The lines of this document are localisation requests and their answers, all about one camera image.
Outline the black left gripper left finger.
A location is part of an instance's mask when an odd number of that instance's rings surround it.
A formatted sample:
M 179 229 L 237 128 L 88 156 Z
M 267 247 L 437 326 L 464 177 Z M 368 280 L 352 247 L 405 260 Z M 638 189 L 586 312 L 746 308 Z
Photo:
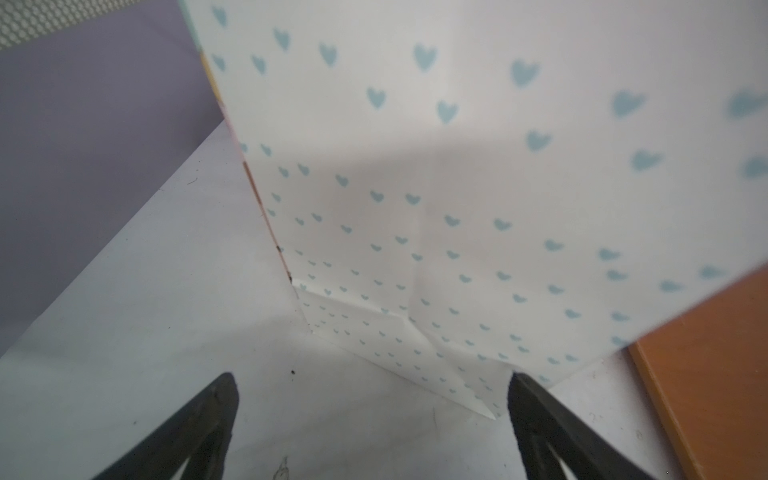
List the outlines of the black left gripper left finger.
M 232 373 L 196 394 L 98 479 L 221 479 L 239 406 Z

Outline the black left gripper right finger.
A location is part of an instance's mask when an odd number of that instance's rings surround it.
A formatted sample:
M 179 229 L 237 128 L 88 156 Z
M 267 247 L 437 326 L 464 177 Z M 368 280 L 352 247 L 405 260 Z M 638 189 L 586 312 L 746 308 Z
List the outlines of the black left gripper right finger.
M 512 375 L 507 406 L 526 477 L 649 479 L 545 388 L 525 373 Z

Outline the cartoon animal paper gift bag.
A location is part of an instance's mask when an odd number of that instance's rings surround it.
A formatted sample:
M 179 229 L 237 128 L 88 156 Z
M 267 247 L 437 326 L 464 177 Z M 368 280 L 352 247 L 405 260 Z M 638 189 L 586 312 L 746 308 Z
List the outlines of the cartoon animal paper gift bag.
M 184 1 L 311 330 L 489 418 L 767 261 L 763 1 Z

